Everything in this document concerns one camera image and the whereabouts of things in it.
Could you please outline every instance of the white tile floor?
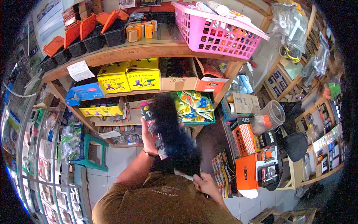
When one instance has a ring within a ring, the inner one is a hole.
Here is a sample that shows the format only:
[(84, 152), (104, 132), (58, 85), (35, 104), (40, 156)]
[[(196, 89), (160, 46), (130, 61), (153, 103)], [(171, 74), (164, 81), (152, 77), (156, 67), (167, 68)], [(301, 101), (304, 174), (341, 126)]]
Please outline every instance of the white tile floor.
[[(136, 158), (142, 148), (111, 148), (106, 151), (106, 165), (108, 172), (87, 169), (89, 181), (89, 198), (91, 207), (104, 195), (108, 188), (116, 181), (118, 175)], [(233, 197), (224, 199), (226, 206), (233, 216), (241, 220), (244, 224), (258, 215), (265, 208), (276, 206), (282, 211), (292, 210), (297, 204), (293, 190), (268, 191), (258, 189), (258, 197), (248, 199), (245, 197)]]

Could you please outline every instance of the pink plastic basket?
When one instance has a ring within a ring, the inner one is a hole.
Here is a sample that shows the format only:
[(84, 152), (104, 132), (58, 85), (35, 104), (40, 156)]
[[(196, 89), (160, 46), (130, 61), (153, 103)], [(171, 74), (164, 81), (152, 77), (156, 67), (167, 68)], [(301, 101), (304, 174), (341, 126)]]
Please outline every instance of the pink plastic basket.
[(269, 40), (253, 24), (190, 9), (190, 3), (171, 4), (175, 7), (176, 25), (192, 51), (249, 59), (262, 38)]

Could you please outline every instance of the plastic stool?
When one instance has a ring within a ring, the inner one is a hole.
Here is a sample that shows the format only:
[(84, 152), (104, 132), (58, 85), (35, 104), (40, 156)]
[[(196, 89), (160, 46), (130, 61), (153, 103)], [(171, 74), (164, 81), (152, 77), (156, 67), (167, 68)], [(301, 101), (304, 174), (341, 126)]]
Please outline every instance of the plastic stool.
[[(101, 165), (92, 162), (88, 159), (88, 151), (89, 151), (89, 147), (90, 147), (90, 142), (96, 142), (98, 144), (100, 144), (102, 146), (102, 162)], [(91, 168), (91, 169), (96, 169), (96, 170), (101, 170), (103, 172), (108, 172), (108, 167), (105, 166), (106, 162), (105, 162), (105, 150), (106, 147), (108, 147), (109, 144), (99, 140), (98, 138), (95, 138), (93, 136), (90, 136), (89, 134), (85, 134), (84, 135), (84, 159), (80, 160), (80, 161), (73, 161), (76, 164), (80, 164), (83, 166), (86, 166), (86, 168)]]

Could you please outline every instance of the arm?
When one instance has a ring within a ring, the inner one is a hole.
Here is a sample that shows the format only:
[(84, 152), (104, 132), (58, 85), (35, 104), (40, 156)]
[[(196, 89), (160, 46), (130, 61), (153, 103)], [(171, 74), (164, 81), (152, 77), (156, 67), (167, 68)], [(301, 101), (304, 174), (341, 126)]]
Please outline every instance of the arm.
[(158, 150), (148, 130), (147, 122), (143, 118), (141, 121), (144, 152), (142, 151), (116, 180), (116, 183), (122, 183), (126, 187), (138, 188), (143, 185), (145, 179), (148, 177), (155, 158), (146, 155), (145, 152), (154, 156), (158, 155)]
[(198, 191), (201, 191), (201, 192), (209, 195), (212, 199), (214, 199), (217, 203), (219, 203), (219, 205), (221, 205), (224, 209), (229, 211), (229, 209), (226, 207), (226, 205), (224, 203), (224, 199), (223, 199), (222, 195), (220, 194), (219, 190), (215, 186), (214, 180), (211, 177), (211, 175), (207, 174), (207, 173), (201, 173), (200, 175), (201, 175), (201, 177), (199, 177), (196, 174), (194, 174), (194, 176), (193, 176), (193, 178), (194, 178), (193, 182), (194, 182), (195, 188)]

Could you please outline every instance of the receipt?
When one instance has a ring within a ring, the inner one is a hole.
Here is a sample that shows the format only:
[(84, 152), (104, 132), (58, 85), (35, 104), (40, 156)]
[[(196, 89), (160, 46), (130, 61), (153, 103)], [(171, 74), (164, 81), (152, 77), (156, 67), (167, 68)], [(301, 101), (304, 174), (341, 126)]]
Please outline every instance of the receipt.
[(85, 61), (77, 62), (67, 67), (69, 75), (76, 81), (92, 78), (95, 75), (90, 71)]

